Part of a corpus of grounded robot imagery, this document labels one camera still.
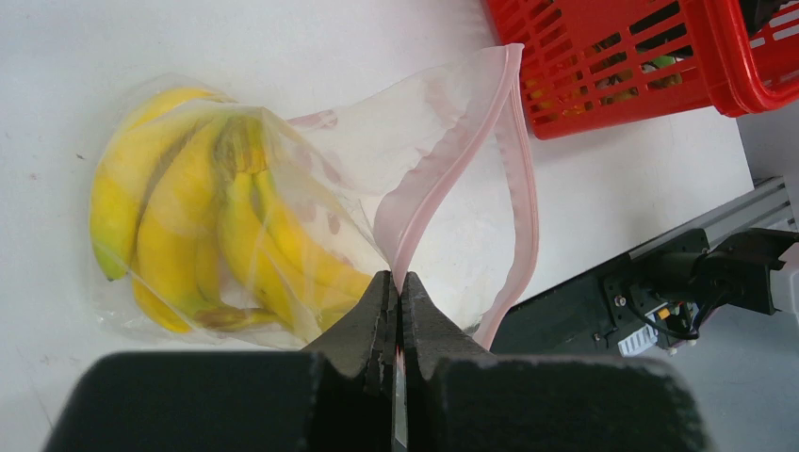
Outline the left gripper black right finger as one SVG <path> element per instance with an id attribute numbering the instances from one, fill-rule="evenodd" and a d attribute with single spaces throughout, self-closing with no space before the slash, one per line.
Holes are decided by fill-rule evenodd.
<path id="1" fill-rule="evenodd" d="M 411 451 L 705 451 L 709 432 L 666 363 L 601 355 L 498 356 L 432 302 L 399 296 Z"/>

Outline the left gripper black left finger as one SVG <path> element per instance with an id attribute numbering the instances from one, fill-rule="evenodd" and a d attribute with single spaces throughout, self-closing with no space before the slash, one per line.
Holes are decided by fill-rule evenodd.
<path id="1" fill-rule="evenodd" d="M 48 451 L 348 451 L 388 445 L 385 308 L 376 273 L 359 302 L 298 351 L 120 352 L 79 379 Z"/>

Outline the yellow banana bunch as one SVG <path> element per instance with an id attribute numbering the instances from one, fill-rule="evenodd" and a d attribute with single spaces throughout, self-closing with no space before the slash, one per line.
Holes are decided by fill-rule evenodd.
<path id="1" fill-rule="evenodd" d="M 90 239 L 99 268 L 110 281 L 130 267 L 139 218 L 159 165 L 202 123 L 205 105 L 226 102 L 216 91 L 198 87 L 166 89 L 129 112 L 119 124 L 97 166 L 90 193 Z"/>
<path id="2" fill-rule="evenodd" d="M 214 156 L 218 239 L 234 276 L 296 335 L 327 330 L 358 302 L 370 276 L 322 248 L 277 193 L 259 121 L 229 120 Z"/>
<path id="3" fill-rule="evenodd" d="M 241 309 L 220 298 L 216 224 L 222 174 L 264 167 L 231 137 L 241 122 L 216 118 L 193 132 L 155 184 L 139 223 L 134 296 L 168 331 L 243 331 L 278 319 L 266 309 Z"/>

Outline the clear zip top bag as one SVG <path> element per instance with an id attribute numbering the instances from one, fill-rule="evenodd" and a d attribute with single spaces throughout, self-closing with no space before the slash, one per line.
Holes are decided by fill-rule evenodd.
<path id="1" fill-rule="evenodd" d="M 502 317 L 528 287 L 539 250 L 533 164 L 521 105 L 522 56 L 519 43 L 484 48 L 415 73 L 355 104 L 293 119 L 189 77 L 164 74 L 120 100 L 98 164 L 126 115 L 155 94 L 179 87 L 219 92 L 226 102 L 185 104 L 208 107 L 193 132 L 221 117 L 259 121 L 277 193 L 312 239 L 371 280 L 388 271 L 400 293 L 405 276 L 415 273 L 434 305 L 488 346 Z M 139 223 L 155 184 L 187 140 L 156 170 Z M 222 254 L 218 214 L 220 298 L 241 309 L 265 309 Z M 189 342 L 233 337 L 278 349 L 303 347 L 329 329 L 301 337 L 277 319 L 243 331 L 168 331 L 145 314 L 134 296 L 137 237 L 138 231 L 125 276 L 108 280 L 92 249 L 89 196 L 95 259 L 90 303 L 111 329 L 150 339 L 179 335 Z"/>

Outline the red plastic basket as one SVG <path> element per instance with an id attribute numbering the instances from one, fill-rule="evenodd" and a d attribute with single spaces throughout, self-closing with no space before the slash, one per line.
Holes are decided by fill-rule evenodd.
<path id="1" fill-rule="evenodd" d="M 738 118 L 798 97 L 794 1 L 489 1 L 523 45 L 522 104 L 538 138 L 703 107 Z"/>

